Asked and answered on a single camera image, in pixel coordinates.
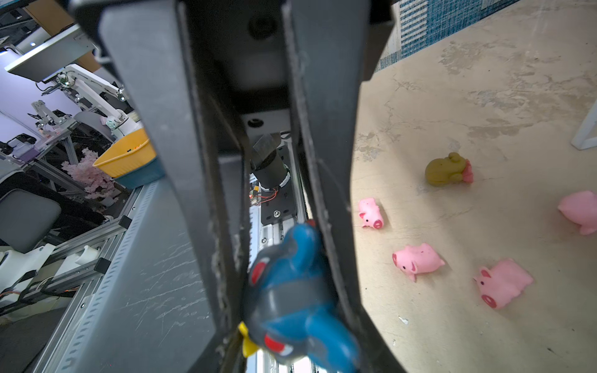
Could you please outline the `yellow blue figure toy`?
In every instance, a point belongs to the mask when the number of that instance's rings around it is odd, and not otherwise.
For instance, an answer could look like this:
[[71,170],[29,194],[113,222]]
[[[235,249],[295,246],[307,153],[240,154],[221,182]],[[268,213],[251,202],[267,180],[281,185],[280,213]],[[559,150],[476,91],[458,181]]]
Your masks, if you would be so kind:
[[294,225],[248,270],[238,326],[244,357],[263,350],[281,364],[308,357],[328,371],[358,371],[359,344],[337,303],[319,231],[312,221]]

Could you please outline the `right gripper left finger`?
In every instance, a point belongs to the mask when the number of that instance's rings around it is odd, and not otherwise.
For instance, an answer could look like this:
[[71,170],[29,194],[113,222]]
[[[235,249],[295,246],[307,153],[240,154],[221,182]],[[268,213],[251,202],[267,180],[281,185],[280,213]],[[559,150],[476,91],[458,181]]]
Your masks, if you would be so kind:
[[250,256],[247,136],[196,2],[107,6],[98,34],[174,189],[215,324],[194,371],[245,368],[241,319]]

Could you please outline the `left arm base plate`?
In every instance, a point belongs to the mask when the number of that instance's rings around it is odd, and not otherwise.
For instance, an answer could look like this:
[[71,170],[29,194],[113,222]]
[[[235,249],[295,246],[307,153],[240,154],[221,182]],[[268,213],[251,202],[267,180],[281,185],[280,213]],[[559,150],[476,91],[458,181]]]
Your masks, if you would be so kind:
[[283,141],[275,158],[264,169],[257,171],[261,200],[261,224],[274,225],[299,216],[295,172],[292,170],[291,147]]

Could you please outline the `olive green toy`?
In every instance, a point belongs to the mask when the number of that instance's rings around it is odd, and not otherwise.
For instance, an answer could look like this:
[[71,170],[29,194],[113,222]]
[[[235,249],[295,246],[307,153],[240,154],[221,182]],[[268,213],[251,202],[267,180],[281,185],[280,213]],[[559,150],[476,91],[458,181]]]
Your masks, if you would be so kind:
[[474,182],[472,164],[457,152],[450,152],[446,158],[430,161],[424,176],[427,183],[435,187]]

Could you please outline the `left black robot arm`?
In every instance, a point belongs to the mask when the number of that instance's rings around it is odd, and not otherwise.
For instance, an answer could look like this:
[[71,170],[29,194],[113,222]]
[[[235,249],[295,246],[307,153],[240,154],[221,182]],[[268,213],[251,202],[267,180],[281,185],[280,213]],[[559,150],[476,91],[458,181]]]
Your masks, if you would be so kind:
[[278,190],[290,180],[290,171],[278,154],[279,133],[259,135],[251,140],[250,165],[262,188]]

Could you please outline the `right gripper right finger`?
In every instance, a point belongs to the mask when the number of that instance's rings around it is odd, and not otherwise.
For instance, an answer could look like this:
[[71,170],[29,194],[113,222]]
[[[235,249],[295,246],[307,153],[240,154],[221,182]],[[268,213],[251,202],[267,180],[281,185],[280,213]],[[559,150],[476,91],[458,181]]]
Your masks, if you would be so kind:
[[292,128],[304,152],[309,203],[323,236],[340,313],[361,349],[361,371],[400,372],[366,312],[353,236],[351,165],[359,91],[396,23],[388,1],[285,1]]

